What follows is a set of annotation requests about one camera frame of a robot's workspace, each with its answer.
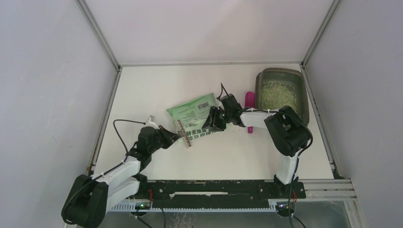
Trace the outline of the magenta plastic scoop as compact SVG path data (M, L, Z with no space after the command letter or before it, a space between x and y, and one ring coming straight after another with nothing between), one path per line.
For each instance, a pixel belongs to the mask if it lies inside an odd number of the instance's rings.
M255 94L252 91L248 91L245 94L245 107L255 108Z

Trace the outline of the green cat litter bag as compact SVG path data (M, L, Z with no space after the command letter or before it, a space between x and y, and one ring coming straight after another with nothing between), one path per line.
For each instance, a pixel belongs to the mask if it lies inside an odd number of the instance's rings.
M177 125L179 120L189 140L199 139L212 134L208 129L202 129L212 106L217 106L213 93L203 95L186 103L167 109L167 113Z

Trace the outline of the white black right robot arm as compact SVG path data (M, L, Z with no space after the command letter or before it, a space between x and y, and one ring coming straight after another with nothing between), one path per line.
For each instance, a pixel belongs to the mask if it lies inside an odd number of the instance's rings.
M292 107L286 105L280 109L262 110L241 107L233 94L221 99L221 107L212 106L202 129L221 132L227 124L240 127L267 129L281 161L275 174L275 193L282 198L288 197L294 190L293 182L297 179L300 155L313 142L313 135L302 122Z

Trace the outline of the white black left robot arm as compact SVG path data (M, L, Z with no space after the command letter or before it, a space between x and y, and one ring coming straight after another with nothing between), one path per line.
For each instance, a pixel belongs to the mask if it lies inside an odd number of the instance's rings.
M133 195L145 197L148 178L140 172L151 162L154 152L168 149L182 137L182 133L170 132L161 125L143 127L120 163L100 174L82 174L75 179L61 211L63 221L97 228L106 213L122 200Z

